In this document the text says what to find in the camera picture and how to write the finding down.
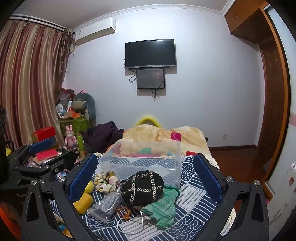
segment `clear plastic box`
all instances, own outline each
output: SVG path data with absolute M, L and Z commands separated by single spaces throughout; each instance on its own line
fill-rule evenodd
M 119 180 L 141 170 L 158 173 L 165 185 L 180 187 L 182 162 L 179 141 L 118 141 L 100 159 L 103 172 L 114 172 Z

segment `plush rabbit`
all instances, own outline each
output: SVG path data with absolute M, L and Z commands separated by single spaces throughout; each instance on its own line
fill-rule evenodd
M 67 147 L 69 147 L 70 149 L 72 147 L 77 147 L 78 146 L 78 142 L 76 137 L 74 136 L 74 132 L 73 132 L 73 128 L 72 125 L 66 126 L 66 139 L 65 139 L 65 144 Z

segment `wall-mounted monitor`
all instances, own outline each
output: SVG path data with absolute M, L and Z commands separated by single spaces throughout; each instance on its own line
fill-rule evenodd
M 173 39 L 126 43 L 126 69 L 175 66 L 176 53 Z
M 164 89 L 164 68 L 137 69 L 137 89 Z

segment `blue gripper pad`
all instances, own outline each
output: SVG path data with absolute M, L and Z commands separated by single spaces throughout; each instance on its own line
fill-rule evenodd
M 211 200 L 217 202 L 218 204 L 221 203 L 223 200 L 221 185 L 199 154 L 195 155 L 193 158 L 193 167 Z
M 51 148 L 56 142 L 55 136 L 37 142 L 36 144 L 31 145 L 29 153 L 35 155 L 41 151 Z
M 98 166 L 98 159 L 95 154 L 92 154 L 86 162 L 84 159 L 80 165 L 83 163 L 84 166 L 80 169 L 80 172 L 77 173 L 76 177 L 69 186 L 68 200 L 71 202 L 76 202 L 81 198 L 89 180 Z

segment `baseboard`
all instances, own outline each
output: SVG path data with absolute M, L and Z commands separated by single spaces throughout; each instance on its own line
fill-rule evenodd
M 265 193 L 266 196 L 268 197 L 268 199 L 271 200 L 271 199 L 274 197 L 274 194 L 273 194 L 272 191 L 270 190 L 270 187 L 269 187 L 268 183 L 265 182 L 265 183 L 262 185 L 262 188 L 263 188 L 264 193 Z
M 224 150 L 242 150 L 242 149 L 256 149 L 256 145 L 244 145 L 244 146 L 213 146 L 209 147 L 210 151 L 224 151 Z

